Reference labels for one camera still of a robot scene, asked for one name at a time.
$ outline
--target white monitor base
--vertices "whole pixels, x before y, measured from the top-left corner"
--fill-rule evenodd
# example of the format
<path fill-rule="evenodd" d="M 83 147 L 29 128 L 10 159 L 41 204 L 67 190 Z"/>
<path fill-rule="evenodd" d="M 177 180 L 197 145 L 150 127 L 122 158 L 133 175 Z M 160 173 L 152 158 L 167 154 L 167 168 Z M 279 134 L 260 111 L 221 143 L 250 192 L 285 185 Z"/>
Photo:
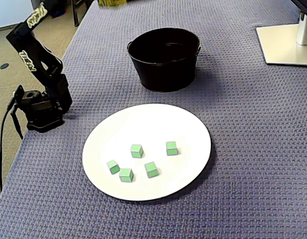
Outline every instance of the white monitor base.
<path fill-rule="evenodd" d="M 298 24 L 256 30 L 267 64 L 307 66 L 307 46 L 296 43 Z"/>

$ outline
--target yellow object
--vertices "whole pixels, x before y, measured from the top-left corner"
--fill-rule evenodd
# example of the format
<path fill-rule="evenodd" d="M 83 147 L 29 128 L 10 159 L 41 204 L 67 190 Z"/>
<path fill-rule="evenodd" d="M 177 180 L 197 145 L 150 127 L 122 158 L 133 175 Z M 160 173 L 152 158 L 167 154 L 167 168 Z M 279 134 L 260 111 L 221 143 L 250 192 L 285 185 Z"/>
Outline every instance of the yellow object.
<path fill-rule="evenodd" d="M 127 3 L 127 0 L 98 0 L 99 6 L 119 6 Z"/>

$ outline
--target bucket handle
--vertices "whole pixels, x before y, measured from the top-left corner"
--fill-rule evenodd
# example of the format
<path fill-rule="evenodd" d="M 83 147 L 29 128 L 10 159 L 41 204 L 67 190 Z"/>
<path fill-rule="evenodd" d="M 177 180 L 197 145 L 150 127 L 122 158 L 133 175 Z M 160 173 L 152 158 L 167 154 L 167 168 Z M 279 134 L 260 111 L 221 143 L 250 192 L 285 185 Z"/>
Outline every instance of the bucket handle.
<path fill-rule="evenodd" d="M 196 54 L 195 54 L 196 57 L 197 57 L 198 54 L 200 53 L 200 50 L 201 50 L 201 47 L 198 48 L 198 50 L 197 50 L 197 52 L 196 52 Z"/>
<path fill-rule="evenodd" d="M 128 43 L 127 50 L 129 50 L 129 46 L 132 44 L 132 41 Z"/>

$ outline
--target gray floor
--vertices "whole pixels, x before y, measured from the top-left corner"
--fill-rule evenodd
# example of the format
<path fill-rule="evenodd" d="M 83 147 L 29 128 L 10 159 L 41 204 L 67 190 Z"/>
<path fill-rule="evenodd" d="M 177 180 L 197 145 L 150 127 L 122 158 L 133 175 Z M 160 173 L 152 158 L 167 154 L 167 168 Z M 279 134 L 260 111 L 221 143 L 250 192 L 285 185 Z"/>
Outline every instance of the gray floor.
<path fill-rule="evenodd" d="M 86 6 L 82 5 L 78 9 L 79 19 L 86 12 Z M 53 53 L 62 57 L 67 46 L 73 38 L 77 28 L 74 27 L 73 13 L 71 6 L 67 7 L 63 16 L 52 19 L 48 16 L 34 30 L 36 37 Z M 0 126 L 2 117 L 6 111 L 6 105 L 11 98 L 12 92 L 19 84 L 22 84 L 25 90 L 44 90 L 44 87 L 27 70 L 22 60 L 19 58 L 15 49 L 6 40 L 6 35 L 11 31 L 0 31 L 0 66 L 3 63 L 9 63 L 6 69 L 0 69 Z M 21 124 L 23 134 L 26 132 L 26 117 L 22 112 L 18 112 L 18 119 Z M 15 131 L 11 117 L 8 115 L 3 134 L 3 178 L 5 180 L 11 163 L 18 151 L 21 141 Z"/>

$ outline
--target bucket rim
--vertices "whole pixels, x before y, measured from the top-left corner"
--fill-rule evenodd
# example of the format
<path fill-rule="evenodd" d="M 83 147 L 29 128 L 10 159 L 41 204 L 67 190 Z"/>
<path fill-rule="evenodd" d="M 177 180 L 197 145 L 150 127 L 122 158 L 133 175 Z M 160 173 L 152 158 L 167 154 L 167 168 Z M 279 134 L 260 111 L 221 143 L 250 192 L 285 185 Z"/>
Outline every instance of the bucket rim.
<path fill-rule="evenodd" d="M 141 61 L 141 60 L 139 60 L 139 59 L 136 59 L 136 58 L 134 58 L 134 57 L 130 54 L 130 52 L 129 52 L 129 47 L 130 47 L 130 45 L 131 45 L 137 38 L 141 37 L 142 35 L 144 35 L 144 34 L 146 34 L 146 33 L 151 32 L 151 31 L 162 30 L 162 29 L 178 29 L 178 30 L 187 31 L 187 32 L 193 34 L 193 35 L 195 36 L 195 38 L 198 40 L 197 48 L 196 48 L 195 53 L 194 53 L 196 57 L 198 56 L 198 54 L 199 54 L 199 52 L 200 52 L 200 49 L 201 49 L 201 48 L 200 48 L 200 43 L 201 43 L 201 42 L 200 42 L 199 37 L 198 37 L 195 33 L 191 32 L 191 31 L 189 31 L 189 30 L 186 30 L 186 29 L 183 29 L 183 28 L 177 28 L 177 27 L 162 27 L 162 28 L 156 28 L 156 29 L 147 31 L 147 32 L 145 32 L 145 33 L 143 33 L 143 34 L 137 36 L 133 41 L 131 41 L 131 42 L 128 43 L 128 46 L 127 46 L 128 55 L 129 55 L 133 60 L 135 60 L 135 61 L 137 61 L 137 62 L 144 63 L 144 64 L 149 64 L 149 65 L 155 65 L 155 66 L 165 66 L 165 65 L 172 64 L 172 63 L 174 63 L 174 62 L 183 61 L 183 60 L 185 60 L 185 59 L 191 57 L 191 55 L 188 55 L 188 56 L 186 56 L 186 57 L 184 57 L 184 58 L 182 58 L 182 59 L 180 59 L 180 60 L 174 60 L 174 61 L 165 62 L 165 63 L 157 63 L 157 62 L 152 63 L 152 62 L 146 62 L 146 61 Z"/>

